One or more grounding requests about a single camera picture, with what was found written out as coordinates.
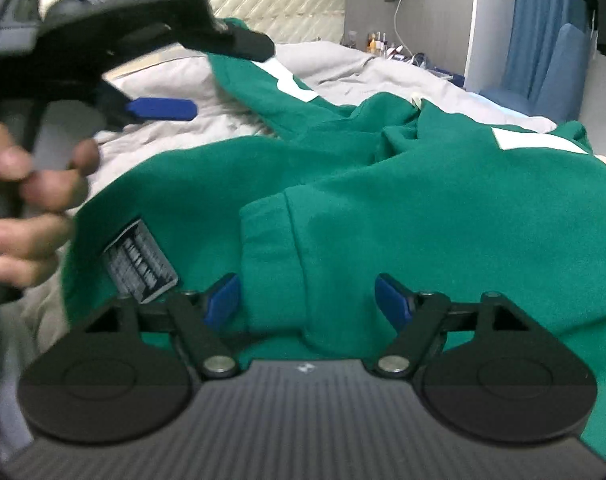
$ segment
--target clothing label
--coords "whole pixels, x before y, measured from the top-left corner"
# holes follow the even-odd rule
[[[149,303],[176,286],[179,277],[141,220],[128,225],[103,251],[103,261],[121,294]]]
[[[492,128],[496,142],[502,150],[515,150],[516,148],[552,148],[565,152],[583,153],[587,152],[570,140],[563,139],[551,134],[531,134],[523,132],[510,132],[500,128]]]
[[[294,81],[294,74],[275,57],[269,58],[264,63],[259,63],[258,61],[253,61],[252,63],[261,70],[265,70],[272,77],[275,77],[278,80],[276,88],[283,92],[283,94],[291,95],[304,103],[308,103],[318,97],[318,94],[313,90],[303,90],[298,86],[296,81]]]

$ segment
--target green fabric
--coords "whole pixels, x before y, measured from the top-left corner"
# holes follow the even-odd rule
[[[594,370],[584,439],[606,457],[606,166],[501,150],[490,126],[427,101],[304,103],[253,63],[209,59],[280,138],[162,153],[89,201],[64,265],[70,321],[116,294],[100,254],[139,216],[183,288],[240,273],[242,311],[225,331],[256,336],[243,364],[376,356],[395,337],[374,303],[380,272],[456,301],[500,290]],[[581,124],[554,134],[591,153]]]

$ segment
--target blue curtain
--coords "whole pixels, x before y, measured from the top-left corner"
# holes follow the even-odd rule
[[[565,23],[587,30],[583,0],[516,0],[502,87],[538,99],[558,31]]]

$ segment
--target ribbed gray surface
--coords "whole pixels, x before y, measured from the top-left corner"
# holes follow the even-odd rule
[[[39,440],[17,480],[596,480],[606,464],[577,440],[507,450],[436,423],[409,384],[359,361],[254,362],[209,382],[167,428],[124,446]]]

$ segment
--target human hand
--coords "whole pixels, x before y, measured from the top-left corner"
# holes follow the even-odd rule
[[[74,227],[64,212],[86,199],[85,177],[96,171],[99,160],[96,143],[84,140],[74,149],[69,170],[33,171],[30,154],[0,124],[0,180],[20,182],[22,199],[44,211],[29,219],[0,219],[0,282],[26,288],[55,272],[56,249],[70,239]]]

